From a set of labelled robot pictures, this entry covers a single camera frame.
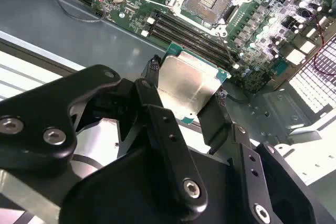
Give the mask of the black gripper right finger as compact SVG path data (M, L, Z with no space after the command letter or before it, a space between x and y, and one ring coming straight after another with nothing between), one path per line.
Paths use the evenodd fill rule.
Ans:
M229 163L232 198L247 223L335 223L310 188L268 143L252 147L216 91L197 115L209 154Z

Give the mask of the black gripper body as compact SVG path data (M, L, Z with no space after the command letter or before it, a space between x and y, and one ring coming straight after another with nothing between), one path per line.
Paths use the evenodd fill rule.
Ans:
M208 193L195 223L245 223L233 195L229 167L191 151ZM162 165L150 149L133 151L77 183L67 194L60 223L182 223Z

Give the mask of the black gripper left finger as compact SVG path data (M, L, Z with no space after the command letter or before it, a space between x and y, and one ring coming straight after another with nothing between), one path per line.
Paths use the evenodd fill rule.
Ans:
M206 209L204 183L156 86L150 79L121 79L103 65L1 102L1 195L41 219L59 219L65 197L83 180L70 165L77 135L98 117L119 123L120 157L151 150L181 219L196 219Z

